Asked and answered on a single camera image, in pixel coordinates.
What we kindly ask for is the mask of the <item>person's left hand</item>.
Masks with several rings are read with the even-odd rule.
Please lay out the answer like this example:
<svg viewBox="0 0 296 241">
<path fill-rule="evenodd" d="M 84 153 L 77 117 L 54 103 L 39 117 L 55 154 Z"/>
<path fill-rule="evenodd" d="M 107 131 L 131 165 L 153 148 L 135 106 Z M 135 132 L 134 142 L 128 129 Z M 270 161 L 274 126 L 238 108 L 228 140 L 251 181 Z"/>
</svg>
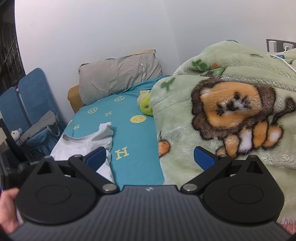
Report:
<svg viewBox="0 0 296 241">
<path fill-rule="evenodd" d="M 18 188 L 4 190 L 1 193 L 1 228 L 7 234 L 12 233 L 20 226 L 20 223 L 16 216 L 16 209 L 14 204 L 14 200 L 18 193 Z"/>
</svg>

